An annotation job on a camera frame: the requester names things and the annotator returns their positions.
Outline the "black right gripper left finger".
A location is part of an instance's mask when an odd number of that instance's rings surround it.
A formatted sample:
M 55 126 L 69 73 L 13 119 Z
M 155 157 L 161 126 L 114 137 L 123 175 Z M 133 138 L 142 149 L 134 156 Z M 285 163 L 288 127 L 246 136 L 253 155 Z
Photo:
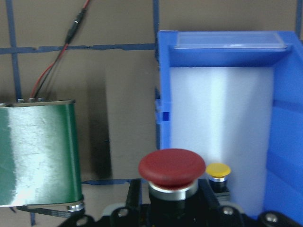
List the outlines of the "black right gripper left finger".
M 142 182 L 141 179 L 133 179 L 129 184 L 125 207 L 128 210 L 140 212 L 142 203 Z

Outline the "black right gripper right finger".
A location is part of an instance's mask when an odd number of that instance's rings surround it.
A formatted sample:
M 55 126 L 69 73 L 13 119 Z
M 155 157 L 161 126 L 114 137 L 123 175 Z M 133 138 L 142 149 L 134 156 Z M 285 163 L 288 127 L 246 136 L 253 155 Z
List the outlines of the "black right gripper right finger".
M 198 180 L 200 199 L 204 211 L 217 210 L 220 203 L 206 179 Z

